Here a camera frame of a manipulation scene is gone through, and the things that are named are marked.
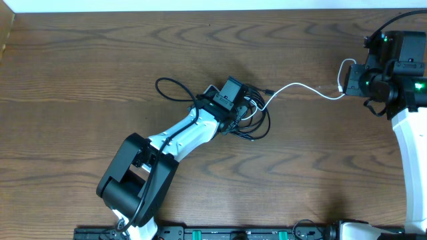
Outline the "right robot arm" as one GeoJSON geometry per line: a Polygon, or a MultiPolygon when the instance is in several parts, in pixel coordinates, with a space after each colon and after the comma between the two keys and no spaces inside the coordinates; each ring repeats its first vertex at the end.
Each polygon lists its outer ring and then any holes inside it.
{"type": "Polygon", "coordinates": [[[373,114],[386,116],[398,140],[406,189],[406,221],[401,232],[365,221],[342,219],[326,227],[324,239],[426,238],[426,34],[387,31],[367,37],[366,62],[349,66],[342,93],[365,98],[364,106],[384,104],[373,114]]]}

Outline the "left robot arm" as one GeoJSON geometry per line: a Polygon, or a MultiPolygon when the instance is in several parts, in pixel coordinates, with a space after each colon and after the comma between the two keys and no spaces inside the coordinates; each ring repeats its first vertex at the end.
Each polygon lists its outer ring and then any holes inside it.
{"type": "Polygon", "coordinates": [[[249,87],[233,77],[228,77],[222,89],[210,85],[200,95],[179,81],[174,83],[189,96],[187,116],[147,138],[129,135],[97,186],[97,196],[119,218],[111,233],[121,239],[153,239],[157,232],[154,215],[179,163],[218,133],[237,127],[248,111],[249,87]]]}

